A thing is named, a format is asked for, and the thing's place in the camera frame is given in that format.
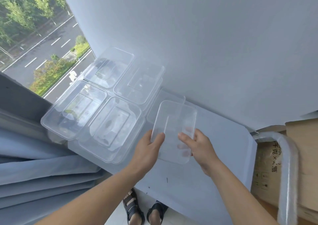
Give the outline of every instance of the road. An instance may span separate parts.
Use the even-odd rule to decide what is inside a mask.
[[[71,70],[74,70],[78,75],[80,75],[95,59],[92,51],[84,56],[81,61],[76,64]],[[43,96],[46,100],[50,101],[52,104],[63,94],[63,92],[70,86],[71,79],[69,78],[69,72],[67,75],[60,79],[55,86],[53,86],[46,95]]]
[[[29,88],[34,80],[34,71],[41,67],[45,60],[50,59],[52,54],[56,54],[60,58],[67,54],[75,45],[78,35],[84,34],[73,17],[4,71],[4,73],[21,83],[24,87]]]

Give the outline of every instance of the forearm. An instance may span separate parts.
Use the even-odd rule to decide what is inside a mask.
[[[36,225],[103,225],[129,190],[143,177],[127,166]]]
[[[221,161],[210,165],[209,175],[217,186],[234,225],[278,225]]]

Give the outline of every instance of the white wall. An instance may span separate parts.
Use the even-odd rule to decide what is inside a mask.
[[[318,110],[318,0],[67,0],[98,56],[166,66],[164,86],[258,129]]]

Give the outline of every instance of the floor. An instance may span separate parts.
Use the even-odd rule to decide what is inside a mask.
[[[142,191],[139,191],[137,189],[135,190],[137,193],[140,208],[146,216],[148,209],[151,208],[152,205],[155,203],[155,199],[143,193]],[[105,225],[127,225],[127,215],[122,203],[118,205],[118,207],[109,217]],[[162,225],[197,225],[197,223],[169,208],[164,215]]]

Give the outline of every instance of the white table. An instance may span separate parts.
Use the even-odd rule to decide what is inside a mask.
[[[257,144],[246,128],[189,102],[185,103],[196,107],[196,128],[210,138],[219,158],[250,189]],[[138,140],[152,128],[153,125],[146,122]],[[135,145],[123,163],[114,165],[81,149],[76,141],[68,142],[69,149],[112,174],[129,163]],[[185,165],[158,160],[136,187],[199,224],[232,224],[216,186],[193,157]]]

